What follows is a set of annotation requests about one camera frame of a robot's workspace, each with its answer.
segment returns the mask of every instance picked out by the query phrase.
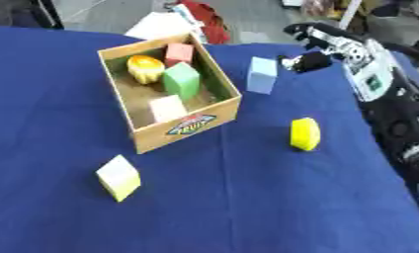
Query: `floor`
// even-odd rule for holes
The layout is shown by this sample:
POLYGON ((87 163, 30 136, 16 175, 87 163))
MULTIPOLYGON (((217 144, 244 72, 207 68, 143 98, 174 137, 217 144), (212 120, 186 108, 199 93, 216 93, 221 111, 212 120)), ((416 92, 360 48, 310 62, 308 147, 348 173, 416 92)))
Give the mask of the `floor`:
MULTIPOLYGON (((165 11, 174 0, 54 0, 67 30, 123 34, 151 11, 165 11)), ((284 26, 306 20, 281 0, 201 0, 209 3, 231 29, 232 43, 293 42, 284 26)), ((371 36, 385 42, 419 40, 419 20, 410 14, 370 19, 371 36)))

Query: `box label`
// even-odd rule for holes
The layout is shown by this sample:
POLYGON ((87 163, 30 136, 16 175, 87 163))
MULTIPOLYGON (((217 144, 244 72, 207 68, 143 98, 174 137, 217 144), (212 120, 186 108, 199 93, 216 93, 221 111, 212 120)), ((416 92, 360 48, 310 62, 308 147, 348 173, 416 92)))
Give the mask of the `box label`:
POLYGON ((183 121, 169 130, 167 134, 193 134, 208 123, 215 120, 214 115, 193 115, 183 118, 183 121))

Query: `light blue cube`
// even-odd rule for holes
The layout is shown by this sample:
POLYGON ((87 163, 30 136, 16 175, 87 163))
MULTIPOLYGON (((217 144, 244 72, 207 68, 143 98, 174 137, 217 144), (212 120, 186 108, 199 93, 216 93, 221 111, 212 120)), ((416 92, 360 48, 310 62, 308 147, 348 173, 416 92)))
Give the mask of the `light blue cube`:
POLYGON ((271 94, 277 79, 277 61, 253 57, 248 70, 247 90, 271 94))

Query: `cream cube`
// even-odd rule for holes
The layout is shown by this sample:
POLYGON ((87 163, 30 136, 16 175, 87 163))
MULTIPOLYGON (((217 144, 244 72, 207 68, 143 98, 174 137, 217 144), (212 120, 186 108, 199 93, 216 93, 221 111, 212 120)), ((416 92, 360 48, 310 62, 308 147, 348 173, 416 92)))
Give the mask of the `cream cube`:
POLYGON ((187 110, 178 95, 152 100, 149 107, 157 123, 166 123, 187 115, 187 110))
POLYGON ((134 167, 118 155, 102 166, 96 174, 101 184, 117 202, 123 201, 140 186, 140 177, 134 167))

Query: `fruit box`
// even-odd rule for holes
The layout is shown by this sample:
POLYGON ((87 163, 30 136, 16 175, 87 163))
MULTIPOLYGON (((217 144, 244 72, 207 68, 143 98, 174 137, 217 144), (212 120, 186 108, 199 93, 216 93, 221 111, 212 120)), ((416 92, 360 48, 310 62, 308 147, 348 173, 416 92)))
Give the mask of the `fruit box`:
POLYGON ((179 139, 220 126, 236 118, 241 95, 201 43, 191 34, 137 42, 99 50, 99 57, 126 119, 137 153, 144 153, 179 139), (133 55, 149 55, 164 61, 171 42, 195 47, 193 67, 201 74, 198 95, 184 102, 188 114, 157 123, 149 101, 167 96, 160 82, 141 85, 128 73, 126 61, 133 55))

